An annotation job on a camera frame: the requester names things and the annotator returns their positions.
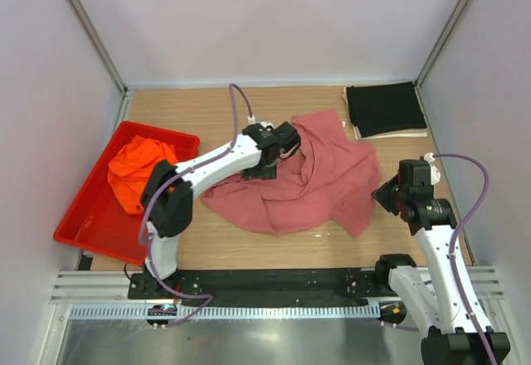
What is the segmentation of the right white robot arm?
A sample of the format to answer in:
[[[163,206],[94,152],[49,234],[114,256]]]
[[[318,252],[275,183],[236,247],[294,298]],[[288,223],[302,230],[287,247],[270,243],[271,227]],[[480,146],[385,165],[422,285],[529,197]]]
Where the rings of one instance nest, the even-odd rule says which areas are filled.
[[[427,153],[400,161],[397,174],[372,194],[408,225],[430,280],[422,279],[409,255],[381,255],[375,271],[415,322],[425,364],[501,364],[511,349],[509,337],[494,331],[474,291],[459,243],[464,222],[448,200],[434,196],[438,158]]]

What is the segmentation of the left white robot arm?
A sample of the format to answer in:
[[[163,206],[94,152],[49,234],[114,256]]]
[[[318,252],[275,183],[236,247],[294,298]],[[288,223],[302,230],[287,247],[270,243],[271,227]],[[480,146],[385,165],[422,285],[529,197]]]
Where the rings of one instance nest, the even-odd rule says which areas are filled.
[[[148,244],[143,289],[157,294],[177,278],[179,235],[192,221],[194,201],[208,188],[234,174],[245,180],[271,180],[280,161],[299,149],[296,128],[284,122],[248,124],[229,143],[193,160],[156,163],[141,194],[144,208],[139,243]]]

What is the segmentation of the pink polo t shirt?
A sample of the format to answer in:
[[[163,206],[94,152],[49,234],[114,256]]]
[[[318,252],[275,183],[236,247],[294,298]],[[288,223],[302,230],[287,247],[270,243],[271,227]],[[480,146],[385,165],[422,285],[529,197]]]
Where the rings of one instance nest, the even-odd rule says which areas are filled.
[[[207,189],[202,203],[246,231],[283,235],[337,222],[350,236],[370,224],[381,168],[371,144],[348,139],[337,112],[327,109],[292,119],[300,151],[280,161],[272,180],[237,175]]]

